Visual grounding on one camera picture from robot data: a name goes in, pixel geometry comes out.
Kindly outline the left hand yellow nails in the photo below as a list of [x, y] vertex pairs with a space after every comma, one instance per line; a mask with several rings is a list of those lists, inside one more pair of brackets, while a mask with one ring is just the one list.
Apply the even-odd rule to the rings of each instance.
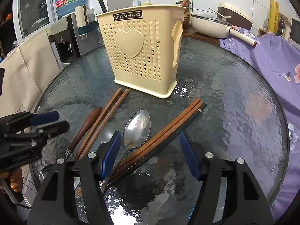
[[0, 173], [1, 178], [9, 178], [10, 179], [10, 187], [16, 193], [22, 192], [23, 189], [23, 179], [22, 179], [22, 169], [20, 167], [9, 171]]

